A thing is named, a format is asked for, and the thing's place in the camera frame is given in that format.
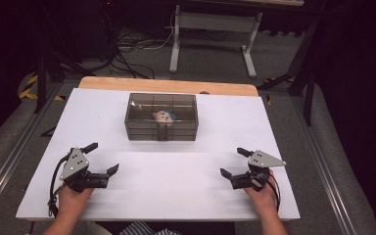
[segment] forearm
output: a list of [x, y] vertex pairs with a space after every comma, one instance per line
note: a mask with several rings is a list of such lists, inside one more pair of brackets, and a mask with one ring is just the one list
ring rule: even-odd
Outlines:
[[263, 235], [287, 235], [276, 209], [259, 214]]
[[71, 235], [76, 223], [76, 218], [59, 214], [44, 235]]

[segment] person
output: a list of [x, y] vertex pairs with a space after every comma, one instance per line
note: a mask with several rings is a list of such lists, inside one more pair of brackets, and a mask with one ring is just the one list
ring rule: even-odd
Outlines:
[[[53, 223], [44, 232], [44, 235], [70, 235], [87, 205], [94, 189], [84, 189], [77, 193], [69, 186], [60, 192], [59, 212]], [[259, 192], [253, 188], [244, 188], [250, 197], [253, 207], [261, 222], [263, 235], [287, 235], [286, 229], [279, 218], [276, 209], [276, 198], [270, 187], [264, 187]]]

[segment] gray carpet floor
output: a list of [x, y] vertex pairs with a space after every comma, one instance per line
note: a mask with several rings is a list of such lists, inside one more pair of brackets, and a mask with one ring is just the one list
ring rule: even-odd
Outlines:
[[[216, 42], [195, 33], [185, 34], [181, 38], [178, 72], [175, 74], [168, 72], [170, 44], [157, 50], [135, 49], [123, 55], [131, 64], [152, 68], [157, 78], [260, 85], [266, 78], [277, 77], [287, 71], [302, 40], [293, 34], [270, 37], [266, 32], [258, 33], [251, 52], [258, 78], [249, 79], [240, 53], [240, 46], [247, 37], [248, 35], [243, 33], [228, 33], [224, 40]], [[97, 63], [86, 61], [83, 66], [89, 67]], [[135, 69], [149, 74], [149, 71], [143, 68]], [[112, 67], [97, 70], [95, 73], [100, 76], [131, 77], [131, 74], [118, 73]], [[30, 75], [25, 75], [20, 89], [29, 77]], [[68, 79], [63, 83], [58, 95], [69, 97], [72, 89], [78, 86], [80, 78], [80, 75], [68, 74]], [[269, 95], [271, 98], [270, 105], [267, 102], [264, 104], [282, 158], [288, 163], [286, 170], [302, 217], [284, 222], [288, 232], [301, 235], [376, 235], [373, 212], [353, 176], [321, 90], [318, 87], [315, 89], [312, 127], [307, 127], [302, 120], [304, 96], [289, 97], [286, 92], [288, 86], [289, 83], [282, 83], [269, 91], [259, 92], [260, 96]], [[0, 168], [33, 117], [35, 102], [35, 100], [23, 99], [22, 104], [0, 128]], [[15, 214], [24, 196], [24, 189], [50, 140], [49, 137], [41, 137], [41, 133], [57, 125], [65, 104], [66, 101], [51, 102], [32, 133], [20, 162], [0, 194], [0, 234], [28, 232], [30, 222], [16, 219]], [[310, 135], [315, 139], [315, 146]], [[328, 185], [322, 177], [322, 171], [325, 169], [319, 167], [318, 159], [315, 157], [316, 150], [326, 162], [327, 171], [333, 175], [340, 192], [339, 196], [351, 219], [351, 229], [346, 229], [337, 216], [334, 201], [327, 190]], [[33, 234], [41, 234], [48, 225], [48, 222], [36, 222]], [[80, 222], [74, 234], [85, 234], [85, 231], [86, 223]], [[236, 222], [236, 234], [260, 234], [259, 222]]]

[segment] white table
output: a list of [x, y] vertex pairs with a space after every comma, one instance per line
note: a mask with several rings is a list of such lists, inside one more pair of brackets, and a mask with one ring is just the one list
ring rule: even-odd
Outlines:
[[[237, 147], [281, 158], [261, 97], [197, 95], [196, 141], [129, 141], [124, 117], [130, 92], [74, 89], [27, 188], [17, 218], [48, 220], [53, 171], [71, 147], [93, 142], [89, 170], [119, 164], [107, 189], [93, 193], [83, 220], [239, 221], [258, 218], [243, 190], [233, 190], [219, 169], [244, 173]], [[280, 186], [281, 219], [300, 218], [286, 173], [272, 170]]]

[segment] desk leg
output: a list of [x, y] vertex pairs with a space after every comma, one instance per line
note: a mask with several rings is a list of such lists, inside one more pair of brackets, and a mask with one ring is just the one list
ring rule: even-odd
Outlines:
[[252, 50], [253, 43], [255, 42], [256, 34], [258, 33], [261, 16], [262, 16], [262, 13], [258, 13], [256, 15], [256, 20], [253, 25], [253, 29], [250, 32], [249, 44], [247, 44], [247, 46], [246, 45], [242, 46], [243, 57], [244, 57], [244, 61], [246, 62], [246, 67], [247, 67], [247, 71], [249, 72], [250, 78], [257, 77], [255, 66], [253, 65], [253, 61], [252, 61], [252, 56], [250, 55], [250, 51]]
[[175, 9], [175, 27], [173, 32], [173, 47], [172, 55], [170, 57], [169, 72], [176, 73], [178, 69], [178, 57], [179, 57], [179, 14], [181, 12], [181, 7], [176, 5]]

